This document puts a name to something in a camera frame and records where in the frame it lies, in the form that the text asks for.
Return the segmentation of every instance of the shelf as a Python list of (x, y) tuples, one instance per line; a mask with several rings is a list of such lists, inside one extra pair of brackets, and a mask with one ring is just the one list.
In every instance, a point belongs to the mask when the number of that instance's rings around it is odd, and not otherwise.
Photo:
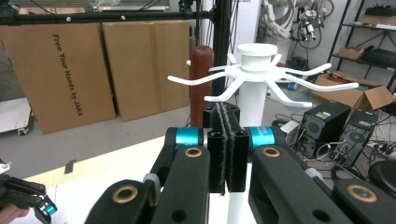
[(388, 67), (388, 66), (385, 66), (384, 64), (380, 64), (380, 63), (370, 63), (370, 62), (367, 62), (367, 61), (364, 61), (364, 60), (348, 59), (348, 58), (345, 58), (345, 57), (341, 57), (338, 54), (332, 54), (332, 56), (335, 57), (335, 58), (340, 58), (340, 59), (343, 59), (343, 60), (345, 59), (345, 60), (349, 60), (349, 61), (356, 62), (356, 63), (365, 63), (365, 64), (368, 64), (368, 65), (371, 65), (371, 66), (385, 68), (385, 69), (388, 69), (389, 71), (392, 71), (392, 72), (395, 71), (395, 68)]
[(374, 26), (364, 26), (364, 25), (357, 25), (354, 23), (344, 23), (342, 26), (348, 26), (348, 27), (353, 27), (353, 28), (361, 28), (361, 29), (370, 29), (370, 30), (381, 30), (381, 31), (395, 31), (391, 29), (385, 29), (385, 28), (378, 28)]

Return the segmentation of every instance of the white stand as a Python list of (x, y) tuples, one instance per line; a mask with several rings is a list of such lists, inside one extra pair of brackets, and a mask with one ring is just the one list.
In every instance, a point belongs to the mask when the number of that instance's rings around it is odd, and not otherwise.
[[(282, 78), (296, 82), (302, 86), (316, 91), (340, 91), (359, 87), (358, 83), (348, 83), (337, 86), (322, 87), (297, 77), (287, 75), (294, 73), (303, 76), (313, 76), (331, 67), (329, 63), (313, 69), (302, 72), (289, 68), (276, 67), (281, 55), (276, 54), (277, 47), (269, 44), (244, 44), (238, 46), (238, 52), (242, 55), (240, 64), (230, 66), (221, 66), (211, 68), (209, 71), (225, 70), (209, 77), (198, 80), (185, 80), (178, 77), (168, 77), (169, 80), (184, 85), (199, 85), (219, 77), (233, 77), (235, 81), (220, 96), (206, 96), (205, 100), (210, 102), (222, 102), (228, 100), (233, 93), (239, 88), (239, 107), (241, 109), (240, 126), (252, 127), (262, 125), (262, 113), (264, 110), (265, 96), (267, 87), (284, 105), (310, 107), (310, 102), (293, 102), (285, 93), (276, 85), (276, 81)], [(228, 211), (227, 223), (255, 223), (255, 219), (248, 206), (248, 190), (250, 186), (251, 164), (247, 165), (247, 188), (244, 193), (231, 193)]]

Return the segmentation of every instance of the black metal frame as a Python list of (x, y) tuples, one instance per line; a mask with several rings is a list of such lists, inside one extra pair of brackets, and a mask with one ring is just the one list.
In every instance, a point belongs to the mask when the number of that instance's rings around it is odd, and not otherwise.
[[(329, 54), (329, 58), (328, 58), (328, 60), (327, 60), (327, 63), (330, 62), (330, 60), (331, 60), (332, 57), (339, 58), (339, 61), (338, 61), (336, 70), (339, 70), (339, 69), (340, 69), (341, 64), (342, 64), (342, 62), (343, 62), (344, 59), (349, 60), (349, 61), (353, 61), (353, 62), (356, 62), (356, 63), (368, 64), (368, 65), (369, 65), (369, 68), (367, 69), (366, 75), (364, 76), (364, 78), (367, 78), (367, 75), (369, 74), (369, 72), (370, 72), (372, 66), (381, 67), (381, 68), (385, 68), (385, 69), (388, 69), (388, 68), (387, 68), (386, 66), (384, 66), (384, 65), (381, 65), (381, 64), (369, 63), (369, 62), (366, 62), (366, 61), (363, 61), (363, 60), (352, 60), (352, 59), (340, 57), (338, 54), (334, 54), (333, 52), (334, 52), (334, 49), (335, 49), (335, 45), (337, 44), (338, 36), (340, 35), (341, 29), (342, 29), (344, 26), (350, 27), (350, 29), (351, 29), (350, 32), (349, 32), (349, 35), (348, 35), (348, 37), (347, 37), (347, 39), (346, 39), (346, 44), (345, 44), (345, 46), (348, 46), (349, 41), (350, 41), (350, 39), (352, 38), (352, 34), (353, 34), (353, 32), (355, 31), (355, 28), (366, 28), (366, 29), (373, 29), (373, 30), (384, 30), (384, 32), (380, 34), (380, 35), (382, 35), (382, 39), (381, 39), (381, 41), (380, 41), (378, 47), (381, 47), (381, 44), (382, 44), (382, 42), (383, 42), (385, 36), (388, 36), (388, 37), (390, 38), (390, 41), (393, 43), (393, 45), (395, 45), (395, 42), (394, 42), (393, 39), (390, 37), (390, 35), (389, 35), (389, 30), (386, 30), (386, 29), (378, 29), (378, 28), (373, 28), (373, 27), (366, 27), (366, 26), (359, 26), (359, 25), (354, 25), (354, 24), (344, 24), (344, 19), (345, 19), (346, 15), (347, 15), (347, 11), (348, 11), (348, 9), (349, 9), (350, 2), (351, 2), (351, 0), (348, 0), (348, 1), (346, 2), (346, 7), (345, 7), (345, 9), (344, 9), (343, 16), (341, 17), (340, 24), (339, 24), (338, 29), (337, 29), (337, 33), (335, 34), (334, 41), (332, 42), (332, 49), (330, 50), (330, 54)], [(361, 14), (361, 10), (362, 10), (362, 8), (363, 8), (364, 2), (365, 2), (365, 0), (361, 0), (361, 4), (359, 5), (359, 8), (358, 8), (358, 11), (357, 11), (357, 13), (356, 13), (356, 16), (355, 16), (355, 20), (354, 20), (354, 21), (357, 21), (357, 20), (358, 20), (359, 15)], [(392, 74), (392, 76), (391, 76), (391, 78), (390, 78), (390, 80), (389, 80), (388, 86), (387, 86), (387, 88), (388, 88), (389, 90), (390, 90), (390, 88), (392, 87), (392, 84), (393, 84), (394, 80), (396, 79), (396, 70), (395, 70), (395, 69), (396, 69), (396, 68), (393, 68), (393, 74)]]
[[(0, 25), (27, 24), (67, 24), (88, 22), (115, 21), (167, 21), (167, 20), (199, 20), (210, 19), (214, 22), (215, 66), (227, 63), (229, 34), (231, 24), (232, 0), (216, 0), (216, 6), (209, 12), (200, 11), (201, 0), (197, 2), (197, 12), (120, 12), (120, 13), (84, 13), (84, 14), (47, 14), (47, 15), (15, 15), (10, 5), (0, 6)], [(213, 95), (224, 92), (225, 78), (213, 80)]]

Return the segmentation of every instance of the blue ring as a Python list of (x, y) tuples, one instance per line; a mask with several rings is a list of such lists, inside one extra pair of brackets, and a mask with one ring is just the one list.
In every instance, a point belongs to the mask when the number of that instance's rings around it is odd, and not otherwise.
[(198, 128), (177, 128), (177, 145), (198, 146), (198, 143)]
[(275, 137), (270, 127), (249, 127), (253, 149), (275, 143)]
[(48, 205), (48, 206), (46, 207), (46, 212), (47, 212), (50, 216), (52, 216), (52, 214), (54, 214), (54, 213), (56, 212), (56, 210), (55, 210), (55, 208), (54, 208), (52, 205)]

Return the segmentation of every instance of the box flap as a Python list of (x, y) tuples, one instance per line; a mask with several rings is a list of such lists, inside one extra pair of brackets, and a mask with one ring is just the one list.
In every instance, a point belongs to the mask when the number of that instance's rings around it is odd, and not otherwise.
[[(317, 78), (315, 84), (319, 86), (334, 86), (339, 83), (327, 79), (329, 75), (321, 75)], [(345, 91), (311, 91), (312, 94), (320, 96), (327, 100), (334, 100), (345, 105), (354, 107), (362, 96), (362, 92), (358, 90), (345, 90)]]
[(378, 109), (393, 102), (392, 94), (384, 86), (365, 91), (364, 94), (367, 96), (372, 109)]
[(373, 81), (369, 81), (367, 79), (363, 79), (363, 78), (359, 78), (359, 77), (355, 77), (352, 76), (350, 74), (341, 72), (341, 71), (335, 71), (332, 72), (334, 75), (342, 77), (350, 82), (358, 82), (359, 84), (363, 85), (363, 86), (370, 86), (370, 87), (377, 87), (377, 86), (381, 86), (381, 84), (373, 82)]

